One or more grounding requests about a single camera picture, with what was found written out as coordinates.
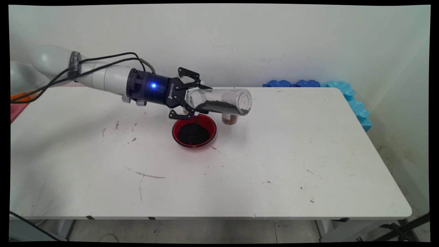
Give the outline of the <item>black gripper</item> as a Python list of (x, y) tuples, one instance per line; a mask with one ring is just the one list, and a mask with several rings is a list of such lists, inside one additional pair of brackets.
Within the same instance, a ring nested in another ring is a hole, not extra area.
[(183, 84), (177, 77), (169, 78), (133, 68), (127, 79), (127, 97), (134, 101), (140, 100), (141, 105), (155, 103), (168, 107), (182, 106), (182, 108), (188, 111), (184, 115), (177, 114), (174, 110), (171, 110), (169, 113), (170, 119), (190, 120), (195, 115), (195, 112), (208, 114), (208, 110), (191, 107), (185, 99), (187, 89), (197, 87), (203, 90), (210, 90), (211, 87), (202, 85), (200, 75), (197, 72), (179, 67), (178, 75), (179, 78), (190, 77), (193, 79), (193, 82)]

